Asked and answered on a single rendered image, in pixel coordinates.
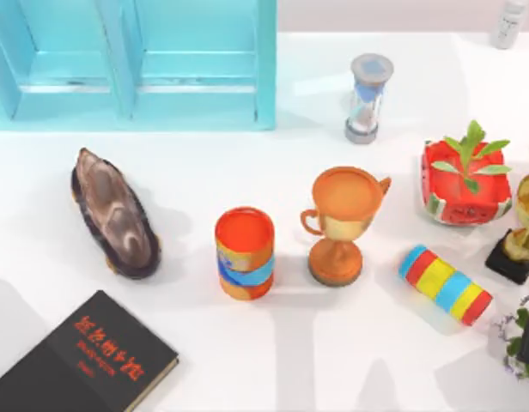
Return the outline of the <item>orange and blue can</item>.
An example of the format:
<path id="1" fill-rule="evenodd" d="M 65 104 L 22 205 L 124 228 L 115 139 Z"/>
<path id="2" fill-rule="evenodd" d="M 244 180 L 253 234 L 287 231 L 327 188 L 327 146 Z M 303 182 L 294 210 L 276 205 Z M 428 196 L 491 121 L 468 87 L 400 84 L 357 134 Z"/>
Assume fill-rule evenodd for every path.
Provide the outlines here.
<path id="1" fill-rule="evenodd" d="M 275 229 L 263 211 L 242 206 L 226 211 L 215 226 L 223 291 L 237 300 L 264 296 L 274 280 Z"/>

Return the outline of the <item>orange trophy cup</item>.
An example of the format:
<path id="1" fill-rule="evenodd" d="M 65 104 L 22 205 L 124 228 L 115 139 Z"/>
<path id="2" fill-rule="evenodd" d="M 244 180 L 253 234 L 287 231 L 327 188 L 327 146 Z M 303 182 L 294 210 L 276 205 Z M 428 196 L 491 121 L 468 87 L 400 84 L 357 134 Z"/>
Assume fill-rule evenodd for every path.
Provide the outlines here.
<path id="1" fill-rule="evenodd" d="M 357 167 L 333 167 L 313 183 L 314 208 L 301 212 L 301 225 L 320 240 L 308 255 L 319 283 L 344 287 L 361 274 L 363 256 L 355 241 L 371 225 L 392 179 L 378 180 Z"/>

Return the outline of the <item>grey and blue hourglass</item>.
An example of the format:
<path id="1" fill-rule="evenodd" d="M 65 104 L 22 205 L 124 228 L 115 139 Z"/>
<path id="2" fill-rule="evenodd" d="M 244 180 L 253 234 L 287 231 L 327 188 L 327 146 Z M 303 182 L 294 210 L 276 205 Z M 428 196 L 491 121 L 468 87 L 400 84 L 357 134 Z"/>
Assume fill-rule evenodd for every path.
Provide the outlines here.
<path id="1" fill-rule="evenodd" d="M 392 61 L 377 53 L 364 53 L 353 59 L 354 87 L 345 136 L 355 144 L 369 144 L 377 136 L 384 87 L 392 77 Z"/>

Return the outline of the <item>light blue rack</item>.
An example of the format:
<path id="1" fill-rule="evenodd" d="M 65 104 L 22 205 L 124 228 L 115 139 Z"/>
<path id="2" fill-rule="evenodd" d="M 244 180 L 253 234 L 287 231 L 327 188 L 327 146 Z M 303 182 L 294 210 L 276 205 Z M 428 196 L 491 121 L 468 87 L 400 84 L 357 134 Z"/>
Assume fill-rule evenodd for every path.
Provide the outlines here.
<path id="1" fill-rule="evenodd" d="M 0 0 L 0 130 L 270 130 L 277 0 Z"/>

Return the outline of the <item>stack of coloured rings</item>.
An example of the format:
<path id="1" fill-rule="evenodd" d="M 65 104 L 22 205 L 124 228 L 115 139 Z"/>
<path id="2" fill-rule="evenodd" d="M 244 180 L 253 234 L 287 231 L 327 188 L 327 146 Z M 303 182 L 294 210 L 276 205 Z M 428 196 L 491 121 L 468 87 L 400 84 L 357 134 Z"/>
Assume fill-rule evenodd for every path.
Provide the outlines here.
<path id="1" fill-rule="evenodd" d="M 493 301 L 492 294 L 424 245 L 407 252 L 398 276 L 466 326 L 473 326 Z"/>

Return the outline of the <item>watermelon plant pot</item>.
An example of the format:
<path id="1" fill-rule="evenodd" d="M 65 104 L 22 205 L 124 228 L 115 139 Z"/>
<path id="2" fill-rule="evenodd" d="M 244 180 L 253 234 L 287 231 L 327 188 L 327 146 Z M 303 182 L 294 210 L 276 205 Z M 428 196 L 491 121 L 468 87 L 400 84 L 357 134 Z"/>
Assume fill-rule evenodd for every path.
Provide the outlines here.
<path id="1" fill-rule="evenodd" d="M 482 225 L 512 207 L 512 191 L 502 149 L 508 140 L 488 142 L 478 121 L 465 135 L 427 141 L 421 158 L 423 204 L 437 221 L 458 227 Z"/>

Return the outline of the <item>black book with red lettering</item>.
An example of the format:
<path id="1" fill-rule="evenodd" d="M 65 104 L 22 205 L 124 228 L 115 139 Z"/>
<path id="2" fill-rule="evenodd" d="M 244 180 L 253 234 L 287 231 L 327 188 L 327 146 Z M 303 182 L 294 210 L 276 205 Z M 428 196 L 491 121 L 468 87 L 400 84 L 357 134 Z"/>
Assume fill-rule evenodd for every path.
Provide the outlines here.
<path id="1" fill-rule="evenodd" d="M 133 412 L 178 362 L 99 290 L 0 378 L 0 412 Z"/>

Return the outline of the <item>gold trophy on black base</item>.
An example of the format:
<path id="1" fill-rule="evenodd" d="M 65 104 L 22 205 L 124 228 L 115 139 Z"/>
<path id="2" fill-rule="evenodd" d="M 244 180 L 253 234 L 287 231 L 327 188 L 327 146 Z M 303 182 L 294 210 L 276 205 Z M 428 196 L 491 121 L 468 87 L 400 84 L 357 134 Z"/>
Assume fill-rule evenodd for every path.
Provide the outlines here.
<path id="1" fill-rule="evenodd" d="M 488 269 L 523 285 L 529 276 L 529 174 L 519 184 L 515 212 L 520 226 L 509 229 L 485 261 Z"/>

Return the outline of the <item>black pot with purple flowers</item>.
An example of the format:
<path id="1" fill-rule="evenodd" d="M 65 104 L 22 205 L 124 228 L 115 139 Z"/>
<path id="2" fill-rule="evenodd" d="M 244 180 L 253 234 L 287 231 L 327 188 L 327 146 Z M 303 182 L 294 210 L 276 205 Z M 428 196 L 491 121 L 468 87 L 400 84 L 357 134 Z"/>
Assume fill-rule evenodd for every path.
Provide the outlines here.
<path id="1" fill-rule="evenodd" d="M 529 295 L 493 323 L 498 357 L 504 369 L 518 380 L 529 380 Z"/>

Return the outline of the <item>white bottle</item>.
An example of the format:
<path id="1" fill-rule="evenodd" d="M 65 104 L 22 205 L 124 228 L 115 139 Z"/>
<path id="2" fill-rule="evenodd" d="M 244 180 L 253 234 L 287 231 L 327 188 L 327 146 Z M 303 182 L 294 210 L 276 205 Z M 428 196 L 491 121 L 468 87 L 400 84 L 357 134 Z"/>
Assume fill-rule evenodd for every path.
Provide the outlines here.
<path id="1" fill-rule="evenodd" d="M 490 37 L 491 44 L 500 50 L 511 48 L 526 17 L 528 0 L 504 0 L 496 28 Z"/>

